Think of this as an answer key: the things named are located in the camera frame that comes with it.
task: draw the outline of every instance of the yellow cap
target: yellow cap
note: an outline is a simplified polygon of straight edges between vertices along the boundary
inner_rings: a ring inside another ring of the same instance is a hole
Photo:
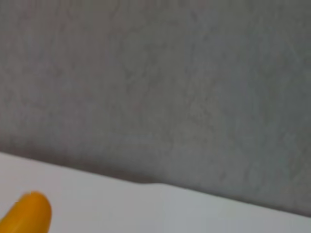
[[[38,192],[25,194],[0,221],[0,233],[47,233],[52,208]]]

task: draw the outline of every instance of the gray wall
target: gray wall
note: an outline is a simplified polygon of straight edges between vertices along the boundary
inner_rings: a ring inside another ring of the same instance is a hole
[[[310,0],[0,0],[0,150],[311,214]]]

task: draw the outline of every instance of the blurry yellow object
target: blurry yellow object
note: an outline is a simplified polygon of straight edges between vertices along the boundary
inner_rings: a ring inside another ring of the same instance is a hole
[[[51,217],[47,198],[32,192],[21,197],[0,221],[0,233],[47,233]]]

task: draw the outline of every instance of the white surface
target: white surface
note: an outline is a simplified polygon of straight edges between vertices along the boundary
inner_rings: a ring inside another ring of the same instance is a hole
[[[135,184],[0,153],[0,215],[30,190],[50,233],[307,233],[309,218],[163,184]]]

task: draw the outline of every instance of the orange object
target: orange object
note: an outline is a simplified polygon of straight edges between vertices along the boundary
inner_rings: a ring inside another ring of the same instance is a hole
[[[38,192],[25,194],[0,221],[0,233],[47,233],[52,208]]]

